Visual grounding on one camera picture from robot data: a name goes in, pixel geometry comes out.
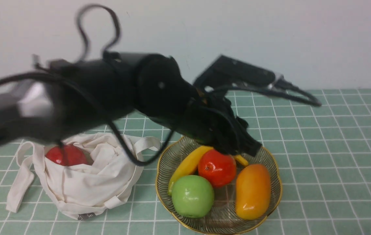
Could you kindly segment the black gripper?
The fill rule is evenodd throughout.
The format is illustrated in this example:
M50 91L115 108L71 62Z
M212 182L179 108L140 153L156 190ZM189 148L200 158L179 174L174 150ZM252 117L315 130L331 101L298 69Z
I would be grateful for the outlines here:
M156 87L158 124L233 156L256 156L262 143L251 137L231 111L230 102L194 86Z

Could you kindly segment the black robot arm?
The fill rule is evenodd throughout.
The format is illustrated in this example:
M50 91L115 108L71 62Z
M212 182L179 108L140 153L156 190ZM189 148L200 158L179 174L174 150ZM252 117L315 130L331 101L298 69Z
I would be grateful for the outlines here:
M254 156L262 148L231 102L184 80L173 58L118 53L1 78L0 145L20 138L55 143L133 111L223 154Z

